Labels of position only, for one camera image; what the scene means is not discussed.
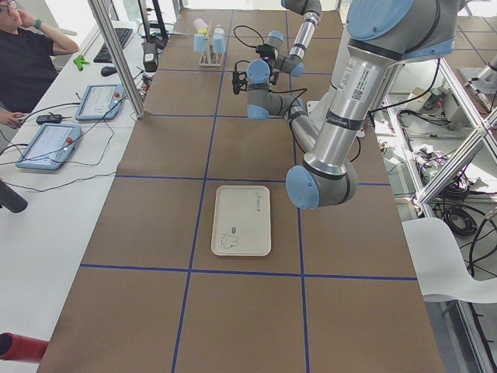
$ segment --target person's neck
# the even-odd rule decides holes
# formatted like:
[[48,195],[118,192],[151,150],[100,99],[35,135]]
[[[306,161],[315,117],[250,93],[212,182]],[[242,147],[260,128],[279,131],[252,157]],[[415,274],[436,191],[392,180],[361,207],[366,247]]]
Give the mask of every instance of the person's neck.
[[4,32],[6,32],[6,33],[13,33],[14,35],[17,35],[17,34],[19,33],[19,31],[18,31],[17,27],[15,27],[14,29],[7,29],[7,28],[5,28],[5,27],[1,27],[1,26],[0,26],[0,30],[1,30],[1,31],[4,31]]

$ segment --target person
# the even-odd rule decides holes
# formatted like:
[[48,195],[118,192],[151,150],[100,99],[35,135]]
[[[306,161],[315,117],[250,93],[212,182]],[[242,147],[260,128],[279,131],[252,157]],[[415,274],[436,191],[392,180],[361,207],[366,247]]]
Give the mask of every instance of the person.
[[[25,30],[35,27],[43,34]],[[20,128],[57,77],[50,56],[73,54],[78,45],[59,30],[0,0],[0,123]]]

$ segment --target computer mouse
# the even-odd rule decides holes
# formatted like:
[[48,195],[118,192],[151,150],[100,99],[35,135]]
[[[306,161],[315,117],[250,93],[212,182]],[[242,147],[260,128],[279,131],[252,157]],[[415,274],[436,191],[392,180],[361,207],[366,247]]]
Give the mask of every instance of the computer mouse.
[[115,72],[117,72],[117,70],[113,66],[104,66],[102,70],[100,70],[100,74],[102,74],[102,76],[109,76]]

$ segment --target person's arm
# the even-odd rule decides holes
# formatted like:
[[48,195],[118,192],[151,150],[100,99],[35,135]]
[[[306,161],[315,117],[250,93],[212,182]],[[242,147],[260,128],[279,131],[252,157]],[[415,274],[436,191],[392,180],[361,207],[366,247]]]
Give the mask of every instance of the person's arm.
[[[23,24],[21,27],[34,27],[36,23],[36,18],[26,12],[25,10],[18,9],[19,15],[21,16],[21,20]],[[58,29],[53,28],[50,25],[47,25],[45,22],[42,22],[40,27],[38,28],[42,33],[47,35],[54,42],[54,55],[59,56],[62,54],[73,54],[79,50],[78,45],[68,36],[64,35]]]
[[10,111],[0,111],[0,123],[14,130],[21,128],[23,122],[18,118],[24,117],[23,113],[12,113]]

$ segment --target black t-shirt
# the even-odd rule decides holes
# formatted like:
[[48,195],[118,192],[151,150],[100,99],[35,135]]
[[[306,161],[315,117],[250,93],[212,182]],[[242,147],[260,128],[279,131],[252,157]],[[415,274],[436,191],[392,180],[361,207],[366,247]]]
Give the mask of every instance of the black t-shirt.
[[18,29],[19,34],[0,30],[0,102],[10,111],[33,111],[57,71],[50,56],[54,42],[38,33]]

